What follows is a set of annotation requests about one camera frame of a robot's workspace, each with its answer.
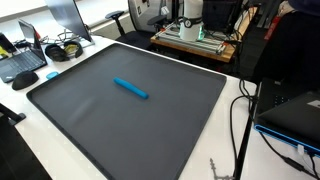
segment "headphones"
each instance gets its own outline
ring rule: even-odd
[[[83,53],[80,43],[76,41],[67,41],[63,43],[63,48],[57,44],[50,44],[45,49],[45,54],[53,61],[68,61],[68,55],[75,51],[74,57],[77,58]]]

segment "window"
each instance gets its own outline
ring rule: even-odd
[[[44,7],[44,0],[8,0],[5,2],[5,8],[1,8],[0,17],[10,16],[21,12],[26,12],[31,9]]]

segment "laptop screen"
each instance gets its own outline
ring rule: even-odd
[[[36,37],[36,31],[35,31],[34,27],[31,24],[29,24],[21,19],[19,19],[19,25],[20,25],[20,28],[22,30],[22,33],[23,33],[26,41],[30,43],[30,46],[29,46],[30,50],[34,54],[36,54],[40,59],[45,61],[46,58],[43,54],[41,44]]]

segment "blue marker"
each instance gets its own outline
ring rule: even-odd
[[[131,83],[129,83],[129,82],[123,80],[123,79],[120,79],[120,78],[115,77],[115,78],[113,79],[113,81],[114,81],[116,84],[118,84],[118,85],[120,85],[120,86],[128,89],[129,91],[137,94],[138,96],[140,96],[140,97],[143,98],[143,99],[148,99],[148,97],[149,97],[149,95],[148,95],[147,93],[143,92],[143,91],[140,90],[139,88],[135,87],[133,84],[131,84]]]

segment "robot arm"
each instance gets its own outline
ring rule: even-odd
[[[181,22],[180,38],[196,41],[202,28],[203,0],[184,0],[184,14]]]

